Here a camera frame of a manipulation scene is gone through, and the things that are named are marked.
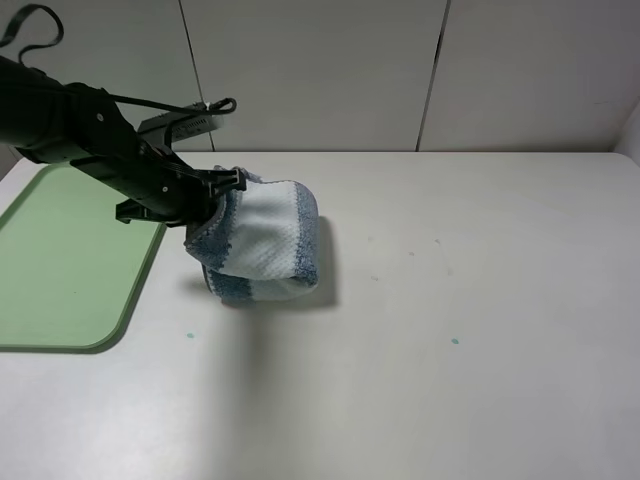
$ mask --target blue and white towel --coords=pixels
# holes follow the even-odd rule
[[[318,283],[313,194],[297,182],[243,172],[246,191],[220,199],[213,218],[188,235],[187,252],[202,263],[209,290],[228,303],[311,292]]]

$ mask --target white wall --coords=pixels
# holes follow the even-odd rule
[[[640,165],[640,104],[629,117],[614,152],[626,155]]]
[[[638,0],[452,0],[420,149],[609,150],[640,95],[639,20]]]
[[[414,150],[445,0],[183,0],[223,150]]]

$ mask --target panel seam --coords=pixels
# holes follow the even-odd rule
[[[429,86],[427,88],[427,98],[424,101],[424,109],[422,110],[422,119],[420,121],[420,130],[418,130],[418,140],[416,141],[416,149],[415,149],[416,152],[420,151],[420,144],[422,143],[422,133],[424,132],[424,125],[427,121],[427,111],[429,110],[429,102],[431,101],[431,92],[433,91],[433,83],[436,78],[436,71],[438,70],[438,60],[440,60],[440,50],[442,49],[444,31],[447,27],[447,20],[449,19],[449,9],[451,8],[451,1],[452,0],[447,0],[447,4],[444,8],[442,25],[440,26],[440,34],[438,35],[438,45],[436,46],[436,53],[433,56],[433,67],[431,68],[431,78],[429,79]]]
[[[196,77],[196,84],[198,85],[198,93],[200,94],[200,101],[204,102],[204,95],[202,94],[202,85],[200,84],[200,76],[198,75],[198,67],[196,66],[196,58],[193,55],[193,47],[191,45],[191,36],[189,35],[189,29],[187,27],[187,19],[184,15],[184,8],[182,6],[182,0],[178,0],[178,6],[180,7],[180,15],[182,16],[182,25],[184,26],[184,33],[187,36],[187,45],[189,46],[189,54],[191,55],[191,65],[193,66],[193,73]],[[211,151],[215,152],[216,147],[213,144],[213,136],[211,132],[208,132],[209,142],[211,142]]]

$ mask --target table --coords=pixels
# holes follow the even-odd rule
[[[627,157],[183,158],[309,186],[318,291],[226,308],[169,230],[115,347],[0,354],[3,478],[640,474],[640,169]]]

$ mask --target wall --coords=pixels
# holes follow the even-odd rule
[[[640,95],[637,0],[451,0],[424,128],[447,0],[182,2],[48,0],[65,39],[26,62],[177,105],[235,96],[220,150],[604,151]],[[54,33],[38,13],[0,53]]]
[[[222,150],[416,148],[446,0],[183,0]]]
[[[452,0],[421,150],[606,151],[640,95],[637,0]]]
[[[640,165],[640,104],[627,121],[613,151],[630,157]]]

